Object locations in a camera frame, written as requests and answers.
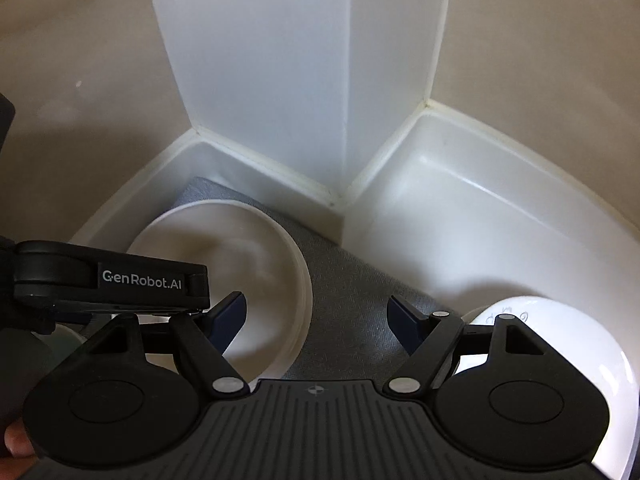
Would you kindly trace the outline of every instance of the gray fabric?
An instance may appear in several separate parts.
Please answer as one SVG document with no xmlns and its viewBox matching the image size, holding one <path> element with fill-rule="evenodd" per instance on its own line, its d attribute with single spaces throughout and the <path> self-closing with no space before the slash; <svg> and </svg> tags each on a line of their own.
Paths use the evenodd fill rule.
<svg viewBox="0 0 640 480">
<path fill-rule="evenodd" d="M 386 325 L 386 301 L 400 295 L 423 312 L 435 300 L 365 264 L 296 221 L 204 178 L 193 179 L 174 207 L 206 199 L 238 200 L 264 211 L 300 247 L 311 275 L 314 307 L 309 333 L 287 379 L 369 378 L 381 383 L 407 355 Z"/>
</svg>

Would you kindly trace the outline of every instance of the human hand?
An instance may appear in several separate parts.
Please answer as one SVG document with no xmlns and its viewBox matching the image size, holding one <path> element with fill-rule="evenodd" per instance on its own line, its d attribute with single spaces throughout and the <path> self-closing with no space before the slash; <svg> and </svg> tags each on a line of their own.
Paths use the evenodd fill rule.
<svg viewBox="0 0 640 480">
<path fill-rule="evenodd" d="M 37 460 L 21 418 L 6 428 L 4 445 L 11 457 L 0 458 L 0 480 L 16 480 Z"/>
</svg>

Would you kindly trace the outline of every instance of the glossy white bowl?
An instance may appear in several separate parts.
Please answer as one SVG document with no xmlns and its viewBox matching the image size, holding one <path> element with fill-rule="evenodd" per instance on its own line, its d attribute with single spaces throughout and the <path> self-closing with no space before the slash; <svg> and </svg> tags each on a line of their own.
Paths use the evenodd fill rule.
<svg viewBox="0 0 640 480">
<path fill-rule="evenodd" d="M 638 382 L 625 353 L 596 320 L 576 308 L 535 296 L 499 301 L 471 323 L 492 325 L 498 314 L 518 316 L 588 378 L 609 405 L 609 429 L 593 464 L 620 479 L 634 446 L 638 423 Z M 486 354 L 462 356 L 456 373 L 486 361 Z"/>
<path fill-rule="evenodd" d="M 311 278 L 291 236 L 260 210 L 233 200 L 186 204 L 151 222 L 128 252 L 206 265 L 212 306 L 234 290 L 245 295 L 246 322 L 224 355 L 246 381 L 282 377 L 300 353 Z M 174 368 L 170 356 L 148 359 Z"/>
</svg>

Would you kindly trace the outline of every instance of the white pillar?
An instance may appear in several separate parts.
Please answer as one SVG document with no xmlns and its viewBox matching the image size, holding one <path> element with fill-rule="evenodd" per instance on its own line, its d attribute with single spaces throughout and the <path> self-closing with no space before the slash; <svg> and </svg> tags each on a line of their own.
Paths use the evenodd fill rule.
<svg viewBox="0 0 640 480">
<path fill-rule="evenodd" d="M 343 192 L 425 98 L 444 0 L 153 0 L 194 126 Z"/>
</svg>

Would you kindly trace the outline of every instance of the brown wall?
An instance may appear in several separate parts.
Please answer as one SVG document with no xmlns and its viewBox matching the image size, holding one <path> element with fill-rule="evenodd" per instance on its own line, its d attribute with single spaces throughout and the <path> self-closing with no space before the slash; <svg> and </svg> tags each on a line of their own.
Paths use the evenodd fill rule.
<svg viewBox="0 0 640 480">
<path fill-rule="evenodd" d="M 432 97 L 640 226 L 640 0 L 450 0 Z"/>
<path fill-rule="evenodd" d="M 69 239 L 189 127 L 151 0 L 0 0 L 0 234 Z"/>
</svg>

